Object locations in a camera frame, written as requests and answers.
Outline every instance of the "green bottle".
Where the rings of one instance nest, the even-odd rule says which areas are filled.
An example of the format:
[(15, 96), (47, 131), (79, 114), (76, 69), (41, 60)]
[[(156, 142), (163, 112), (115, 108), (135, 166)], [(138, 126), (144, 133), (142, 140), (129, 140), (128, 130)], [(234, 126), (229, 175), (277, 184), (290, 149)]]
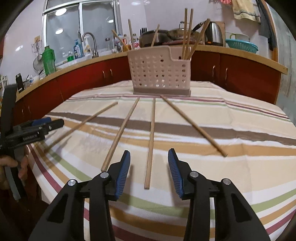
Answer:
[(42, 54), (42, 61), (44, 65), (45, 74), (49, 75), (56, 71), (55, 69), (55, 55), (54, 50), (46, 46)]

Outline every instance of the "plastic basket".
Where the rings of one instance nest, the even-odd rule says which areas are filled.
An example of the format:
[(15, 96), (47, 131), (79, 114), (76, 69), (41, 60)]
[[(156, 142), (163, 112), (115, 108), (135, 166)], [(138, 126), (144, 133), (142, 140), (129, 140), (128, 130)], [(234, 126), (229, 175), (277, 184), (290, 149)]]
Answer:
[(190, 60), (182, 47), (156, 46), (128, 51), (135, 94), (190, 96)]
[(251, 53), (256, 53), (258, 51), (258, 47), (255, 44), (243, 40), (226, 39), (225, 42), (230, 48), (240, 49)]

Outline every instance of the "window frame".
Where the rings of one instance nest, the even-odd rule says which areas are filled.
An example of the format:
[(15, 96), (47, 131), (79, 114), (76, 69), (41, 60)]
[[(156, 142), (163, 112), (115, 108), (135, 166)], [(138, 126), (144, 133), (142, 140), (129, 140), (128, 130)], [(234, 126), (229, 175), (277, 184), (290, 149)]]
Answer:
[(119, 4), (117, 4), (117, 0), (75, 0), (75, 1), (70, 1), (67, 3), (63, 3), (63, 4), (59, 4), (56, 5), (54, 7), (48, 8), (47, 7), (47, 3), (48, 0), (46, 0), (45, 4), (44, 4), (44, 9), (43, 9), (43, 14), (42, 14), (42, 41), (44, 43), (44, 47), (47, 46), (47, 42), (46, 42), (46, 20), (47, 20), (47, 15), (50, 13), (53, 13), (61, 8), (69, 8), (69, 7), (75, 7), (78, 6), (78, 12), (79, 12), (79, 29), (78, 31), (80, 31), (80, 35), (82, 36), (84, 34), (84, 30), (83, 30), (83, 17), (82, 17), (82, 7), (83, 4), (86, 3), (98, 3), (98, 2), (111, 2), (113, 5), (113, 11), (114, 11), (114, 20), (115, 20), (115, 28), (116, 28), (116, 32), (120, 33), (122, 32), (122, 29), (120, 29), (119, 26), (121, 25), (121, 19), (118, 17), (120, 16), (120, 9), (119, 9)]

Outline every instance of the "human hand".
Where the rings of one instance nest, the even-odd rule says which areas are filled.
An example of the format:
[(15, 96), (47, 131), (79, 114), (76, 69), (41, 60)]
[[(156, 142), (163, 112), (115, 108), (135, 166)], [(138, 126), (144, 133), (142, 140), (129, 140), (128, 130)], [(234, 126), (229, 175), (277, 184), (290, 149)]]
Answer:
[[(21, 180), (26, 180), (28, 178), (28, 157), (29, 149), (27, 146), (24, 146), (25, 155), (21, 161), (21, 170), (19, 170), (18, 177)], [(10, 189), (8, 181), (5, 176), (4, 167), (17, 167), (17, 161), (12, 159), (10, 156), (0, 156), (0, 189), (7, 190)]]

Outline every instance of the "wooden chopstick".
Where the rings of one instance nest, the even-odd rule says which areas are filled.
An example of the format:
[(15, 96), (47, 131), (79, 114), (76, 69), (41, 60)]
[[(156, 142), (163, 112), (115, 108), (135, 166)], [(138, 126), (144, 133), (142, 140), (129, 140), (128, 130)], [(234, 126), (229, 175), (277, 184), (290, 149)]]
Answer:
[(131, 20), (128, 19), (128, 27), (130, 29), (130, 35), (131, 35), (131, 49), (134, 49), (134, 46), (133, 46), (133, 30), (131, 29)]
[(176, 112), (180, 114), (186, 121), (188, 121), (192, 126), (204, 136), (216, 149), (222, 154), (222, 156), (226, 157), (226, 152), (220, 147), (220, 145), (208, 134), (206, 133), (202, 128), (200, 128), (193, 120), (191, 120), (181, 109), (179, 109), (177, 106), (175, 106), (171, 101), (169, 101), (167, 98), (165, 98), (163, 95), (161, 95), (161, 98), (167, 102)]
[(117, 105), (118, 102), (113, 102), (111, 105), (108, 105), (107, 107), (99, 110), (97, 113), (93, 114), (92, 116), (86, 118), (83, 122), (79, 123), (78, 125), (74, 126), (71, 130), (67, 131), (63, 135), (61, 135), (58, 139), (56, 139), (52, 144), (50, 144), (46, 149), (44, 149), (44, 153), (47, 153), (50, 148), (55, 146), (57, 143), (59, 143), (61, 140), (63, 140), (65, 137), (73, 133), (75, 130), (79, 129), (81, 126), (83, 126), (86, 122), (90, 121), (91, 119), (95, 118), (97, 115), (105, 112), (106, 110), (110, 109), (111, 107)]
[(154, 45), (154, 42), (155, 42), (155, 40), (156, 40), (156, 36), (157, 36), (157, 32), (158, 32), (158, 30), (159, 30), (159, 24), (157, 25), (157, 28), (156, 28), (156, 30), (155, 30), (155, 33), (154, 33), (154, 36), (153, 36), (153, 40), (152, 40), (151, 47), (153, 47), (153, 45)]
[(124, 131), (124, 129), (125, 129), (127, 123), (128, 123), (128, 120), (131, 117), (131, 115), (132, 115), (132, 113), (133, 113), (133, 111), (134, 111), (137, 103), (139, 102), (139, 99), (140, 99), (140, 97), (138, 97), (136, 99), (136, 101), (133, 104), (132, 108), (130, 109), (128, 115), (126, 116), (126, 118), (124, 119), (123, 123), (121, 124), (121, 127), (120, 127), (119, 131), (117, 132), (115, 139), (113, 140), (113, 143), (112, 143), (112, 145), (111, 145), (111, 147), (109, 149), (109, 152), (108, 152), (108, 154), (107, 154), (107, 156), (105, 158), (105, 161), (103, 162), (103, 165), (102, 165), (102, 168), (101, 168), (101, 171), (102, 172), (107, 171), (107, 168), (108, 168), (108, 166), (110, 164), (111, 158), (112, 158), (112, 156), (114, 154), (114, 151), (115, 151), (115, 149), (117, 147), (117, 144), (119, 142), (119, 139), (121, 138), (122, 133), (123, 133), (123, 131)]
[(197, 40), (193, 46), (193, 48), (191, 49), (191, 52), (188, 54), (188, 55), (185, 55), (186, 56), (186, 59), (191, 59), (192, 55), (194, 54), (194, 51), (196, 49), (196, 47), (198, 46), (198, 44), (200, 43), (200, 39), (202, 38), (202, 36), (205, 34), (205, 30), (207, 29), (209, 23), (210, 23), (210, 19), (208, 18), (205, 22), (204, 22), (204, 25), (202, 27), (202, 30), (200, 31), (198, 37), (197, 37)]
[(184, 14), (184, 33), (183, 33), (183, 46), (182, 46), (182, 59), (185, 59), (185, 44), (186, 44), (186, 34), (187, 34), (187, 8), (185, 8)]
[(124, 43), (124, 41), (118, 36), (118, 34), (112, 29), (111, 30), (112, 33), (119, 39), (119, 41), (123, 44), (123, 46), (126, 46), (126, 44)]
[(187, 56), (187, 53), (189, 51), (189, 43), (190, 43), (191, 27), (192, 27), (192, 19), (193, 19), (193, 8), (190, 11), (190, 20), (189, 20), (189, 29), (188, 29), (188, 34), (187, 34), (187, 42), (186, 42), (185, 56)]
[(152, 158), (153, 158), (153, 144), (154, 144), (154, 124), (155, 124), (155, 98), (153, 98), (152, 111), (151, 111), (151, 129), (150, 129), (149, 149), (148, 149), (144, 189), (150, 188)]

